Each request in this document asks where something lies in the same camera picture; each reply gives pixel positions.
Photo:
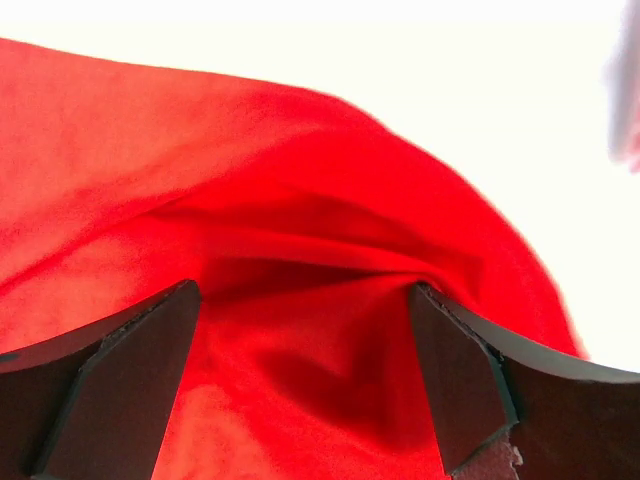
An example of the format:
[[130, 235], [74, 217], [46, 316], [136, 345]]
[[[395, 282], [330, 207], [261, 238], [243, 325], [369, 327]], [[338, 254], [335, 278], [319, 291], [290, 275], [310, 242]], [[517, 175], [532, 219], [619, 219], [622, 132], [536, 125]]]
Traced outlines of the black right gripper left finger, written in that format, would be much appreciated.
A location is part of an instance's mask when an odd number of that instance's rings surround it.
[[201, 296], [184, 280], [1, 356], [1, 477], [152, 477]]

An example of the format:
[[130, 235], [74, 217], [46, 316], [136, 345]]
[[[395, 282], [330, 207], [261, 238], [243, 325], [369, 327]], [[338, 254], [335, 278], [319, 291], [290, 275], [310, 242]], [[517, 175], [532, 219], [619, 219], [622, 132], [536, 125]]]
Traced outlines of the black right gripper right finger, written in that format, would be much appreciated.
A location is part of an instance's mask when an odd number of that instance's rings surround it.
[[638, 478], [638, 373], [529, 340], [427, 284], [409, 309], [449, 478]]

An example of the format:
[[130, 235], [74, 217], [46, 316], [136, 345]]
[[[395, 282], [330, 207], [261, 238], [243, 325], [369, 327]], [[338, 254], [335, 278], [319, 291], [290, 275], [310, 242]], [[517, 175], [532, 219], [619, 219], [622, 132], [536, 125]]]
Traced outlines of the red t shirt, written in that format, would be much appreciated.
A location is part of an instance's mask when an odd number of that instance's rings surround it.
[[1, 347], [192, 279], [158, 479], [439, 479], [407, 293], [577, 355], [460, 176], [308, 90], [1, 44]]

